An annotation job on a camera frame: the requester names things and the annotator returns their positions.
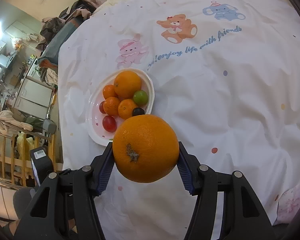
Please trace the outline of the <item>red cherry tomato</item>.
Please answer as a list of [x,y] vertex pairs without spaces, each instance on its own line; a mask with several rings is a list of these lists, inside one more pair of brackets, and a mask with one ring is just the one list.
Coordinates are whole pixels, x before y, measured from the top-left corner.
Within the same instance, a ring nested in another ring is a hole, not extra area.
[[102,120],[103,128],[110,133],[114,133],[117,129],[116,120],[112,116],[105,116]]
[[105,114],[105,113],[106,113],[105,110],[104,110],[104,101],[102,101],[102,102],[100,103],[100,105],[99,105],[99,110],[100,110],[100,112],[101,112],[102,114]]

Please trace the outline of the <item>small mandarin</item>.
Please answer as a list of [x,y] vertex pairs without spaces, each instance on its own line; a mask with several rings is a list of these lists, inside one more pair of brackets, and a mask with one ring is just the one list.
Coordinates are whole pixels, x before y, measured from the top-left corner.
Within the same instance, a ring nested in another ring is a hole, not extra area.
[[110,98],[110,97],[115,97],[117,98],[118,95],[115,92],[115,86],[114,85],[106,85],[104,86],[102,90],[103,97],[105,99]]

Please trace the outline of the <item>medium mandarin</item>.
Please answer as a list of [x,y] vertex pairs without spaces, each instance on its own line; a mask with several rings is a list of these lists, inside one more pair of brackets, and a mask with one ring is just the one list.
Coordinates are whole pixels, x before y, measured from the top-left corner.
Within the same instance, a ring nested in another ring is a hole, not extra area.
[[119,117],[123,120],[132,117],[132,111],[137,107],[138,105],[132,99],[122,100],[118,107]]

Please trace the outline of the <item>large orange with stem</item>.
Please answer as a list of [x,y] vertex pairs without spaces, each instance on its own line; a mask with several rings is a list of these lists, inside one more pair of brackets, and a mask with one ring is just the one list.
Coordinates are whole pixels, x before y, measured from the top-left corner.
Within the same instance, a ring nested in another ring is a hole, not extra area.
[[155,115],[125,120],[113,139],[118,171],[128,180],[152,183],[168,175],[179,157],[179,142],[173,129]]

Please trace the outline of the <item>dark purple grape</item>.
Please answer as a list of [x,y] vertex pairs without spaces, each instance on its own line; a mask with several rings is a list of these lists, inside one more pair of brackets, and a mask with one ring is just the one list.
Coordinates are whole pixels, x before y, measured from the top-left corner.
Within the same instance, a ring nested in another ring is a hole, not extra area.
[[132,116],[138,116],[138,115],[144,115],[144,114],[145,114],[145,110],[140,107],[134,108],[132,111]]

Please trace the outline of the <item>large smooth orange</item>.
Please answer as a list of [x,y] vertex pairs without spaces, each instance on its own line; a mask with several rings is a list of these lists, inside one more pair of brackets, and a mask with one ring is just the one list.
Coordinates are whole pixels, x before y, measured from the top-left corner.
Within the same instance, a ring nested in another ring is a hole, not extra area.
[[114,79],[115,93],[124,99],[132,98],[141,89],[141,78],[130,70],[120,72]]

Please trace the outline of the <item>wooden chair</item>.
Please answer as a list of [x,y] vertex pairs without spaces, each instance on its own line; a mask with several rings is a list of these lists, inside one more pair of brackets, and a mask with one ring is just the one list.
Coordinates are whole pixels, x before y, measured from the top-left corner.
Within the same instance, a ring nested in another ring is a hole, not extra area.
[[12,134],[0,132],[0,186],[8,189],[25,187],[34,177],[30,150],[42,146],[52,160],[55,171],[62,167],[56,161],[56,136],[44,136],[22,129]]

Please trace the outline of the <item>white kitchen cabinet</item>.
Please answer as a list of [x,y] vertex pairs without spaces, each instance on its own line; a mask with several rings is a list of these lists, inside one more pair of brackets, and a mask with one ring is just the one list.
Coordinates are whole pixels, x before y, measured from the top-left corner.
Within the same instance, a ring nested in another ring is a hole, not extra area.
[[13,107],[31,116],[45,119],[53,89],[43,86],[30,79],[23,79],[16,94]]

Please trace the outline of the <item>pink strawberry-shaped bowl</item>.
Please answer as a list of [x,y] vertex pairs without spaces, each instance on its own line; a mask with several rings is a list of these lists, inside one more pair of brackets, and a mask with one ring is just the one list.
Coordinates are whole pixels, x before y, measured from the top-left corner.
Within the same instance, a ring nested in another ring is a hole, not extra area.
[[[122,98],[115,93],[115,80],[121,73],[133,72],[140,79],[132,82],[120,79],[123,88],[120,92],[130,93],[130,98]],[[135,114],[150,114],[155,99],[155,91],[151,78],[140,69],[121,69],[107,76],[90,96],[85,115],[85,124],[90,138],[101,146],[113,141],[119,126]]]

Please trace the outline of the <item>pile of clothes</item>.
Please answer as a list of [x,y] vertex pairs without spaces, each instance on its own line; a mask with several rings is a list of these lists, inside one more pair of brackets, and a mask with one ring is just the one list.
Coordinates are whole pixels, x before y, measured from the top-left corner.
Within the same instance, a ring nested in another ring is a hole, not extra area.
[[40,38],[36,49],[40,51],[37,64],[40,80],[47,85],[58,84],[58,58],[62,44],[74,31],[104,3],[104,0],[77,0],[58,17],[42,19]]

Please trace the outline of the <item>white cartoon print bedsheet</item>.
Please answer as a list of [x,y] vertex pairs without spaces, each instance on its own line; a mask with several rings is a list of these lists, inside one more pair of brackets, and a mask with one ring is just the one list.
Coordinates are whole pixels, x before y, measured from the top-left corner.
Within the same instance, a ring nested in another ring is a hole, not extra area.
[[91,94],[120,69],[153,81],[153,114],[188,153],[217,172],[243,172],[272,224],[300,211],[300,17],[287,0],[121,0],[85,21],[59,52],[64,167],[101,154],[85,115]]

